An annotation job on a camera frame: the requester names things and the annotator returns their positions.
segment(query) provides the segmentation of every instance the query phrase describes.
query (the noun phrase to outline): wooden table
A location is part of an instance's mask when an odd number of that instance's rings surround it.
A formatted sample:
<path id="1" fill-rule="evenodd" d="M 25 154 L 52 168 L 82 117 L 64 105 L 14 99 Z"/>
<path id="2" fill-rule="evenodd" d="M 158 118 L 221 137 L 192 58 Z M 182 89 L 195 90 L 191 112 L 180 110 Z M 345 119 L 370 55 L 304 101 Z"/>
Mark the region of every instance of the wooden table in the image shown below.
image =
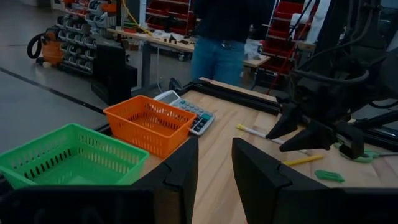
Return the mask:
<path id="1" fill-rule="evenodd" d="M 212 84 L 233 88 L 267 100 L 275 100 L 272 96 L 224 83 L 212 81 Z M 246 218 L 235 183 L 231 160 L 232 138 L 241 137 L 281 161 L 299 159 L 306 155 L 301 152 L 280 152 L 278 144 L 235 128 L 237 124 L 243 124 L 267 133 L 278 120 L 276 116 L 195 91 L 190 91 L 182 97 L 216 116 L 209 130 L 199 138 L 198 185 L 192 223 L 244 224 Z M 288 140 L 294 134 L 281 139 Z M 366 148 L 385 151 L 370 145 L 366 145 Z M 398 157 L 378 158 L 371 164 L 361 164 L 341 157 L 334 147 L 330 151 L 320 149 L 307 152 L 310 155 L 322 154 L 324 159 L 292 166 L 292 168 L 329 187 L 398 187 Z M 151 156 L 144 168 L 144 174 L 161 162 L 159 158 Z M 340 173 L 345 182 L 339 184 L 318 180 L 314 175 L 318 169 Z"/>
<path id="2" fill-rule="evenodd" d="M 192 53 L 193 49 L 195 48 L 195 45 L 193 45 L 193 44 L 182 44 L 180 42 L 177 42 L 177 44 L 175 44 L 175 43 L 164 42 L 164 39 L 157 39 L 154 37 L 150 37 L 147 34 L 132 34 L 132 33 L 122 31 L 122 30 L 114 30 L 114 29 L 108 29 L 108 31 L 112 32 L 114 34 L 121 34 L 126 37 L 131 37 L 133 39 L 143 40 L 143 41 L 150 42 L 153 44 L 159 44 L 159 45 L 163 45 L 163 46 L 170 47 L 173 49 L 181 50 L 182 52 Z M 245 60 L 243 62 L 243 64 L 246 67 L 258 68 L 260 65 L 262 65 L 269 59 L 270 59 L 270 57 L 262 56 L 260 60 L 254 60 L 254 59 L 253 60 Z"/>

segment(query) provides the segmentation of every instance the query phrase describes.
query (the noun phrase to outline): black shirt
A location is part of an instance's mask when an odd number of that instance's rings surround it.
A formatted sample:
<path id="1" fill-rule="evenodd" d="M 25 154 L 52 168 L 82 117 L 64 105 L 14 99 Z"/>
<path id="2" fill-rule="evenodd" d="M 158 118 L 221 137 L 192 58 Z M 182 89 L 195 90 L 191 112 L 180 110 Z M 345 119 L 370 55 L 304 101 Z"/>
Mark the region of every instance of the black shirt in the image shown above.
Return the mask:
<path id="1" fill-rule="evenodd" d="M 274 0 L 193 0 L 199 36 L 246 42 L 251 24 L 269 20 Z"/>

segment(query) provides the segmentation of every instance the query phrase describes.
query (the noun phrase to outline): orange vacuum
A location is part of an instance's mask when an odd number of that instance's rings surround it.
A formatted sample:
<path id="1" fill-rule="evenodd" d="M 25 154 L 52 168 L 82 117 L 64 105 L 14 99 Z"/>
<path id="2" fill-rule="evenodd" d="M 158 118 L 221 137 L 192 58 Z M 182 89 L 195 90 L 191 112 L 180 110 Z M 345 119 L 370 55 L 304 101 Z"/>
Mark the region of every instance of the orange vacuum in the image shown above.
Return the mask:
<path id="1" fill-rule="evenodd" d="M 45 33 L 38 34 L 29 41 L 27 45 L 27 55 L 31 59 L 36 59 L 36 63 L 43 65 L 44 62 L 57 66 L 62 62 L 63 52 L 60 50 L 62 41 L 58 38 L 60 29 L 51 27 Z M 33 53 L 33 46 L 37 42 L 36 52 Z"/>

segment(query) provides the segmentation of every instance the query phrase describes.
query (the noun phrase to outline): green basket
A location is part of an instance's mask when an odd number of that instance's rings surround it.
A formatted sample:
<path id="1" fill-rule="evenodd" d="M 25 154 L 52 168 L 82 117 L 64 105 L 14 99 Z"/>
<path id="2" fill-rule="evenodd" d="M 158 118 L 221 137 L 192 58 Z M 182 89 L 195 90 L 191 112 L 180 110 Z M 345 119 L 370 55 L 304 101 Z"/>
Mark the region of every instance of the green basket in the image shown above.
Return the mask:
<path id="1" fill-rule="evenodd" d="M 29 185 L 129 185 L 149 153 L 69 124 L 0 155 L 0 171 L 14 189 Z"/>

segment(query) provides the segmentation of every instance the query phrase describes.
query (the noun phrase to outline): blue jeans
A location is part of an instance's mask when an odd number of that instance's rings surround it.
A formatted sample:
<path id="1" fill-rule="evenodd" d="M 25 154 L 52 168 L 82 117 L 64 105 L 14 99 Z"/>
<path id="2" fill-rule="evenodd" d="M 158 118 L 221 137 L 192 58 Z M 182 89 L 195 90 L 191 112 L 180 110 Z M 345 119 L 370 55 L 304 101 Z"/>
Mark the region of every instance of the blue jeans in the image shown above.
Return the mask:
<path id="1" fill-rule="evenodd" d="M 210 78 L 239 86 L 243 70 L 244 43 L 199 37 L 195 44 L 191 64 L 191 78 Z"/>

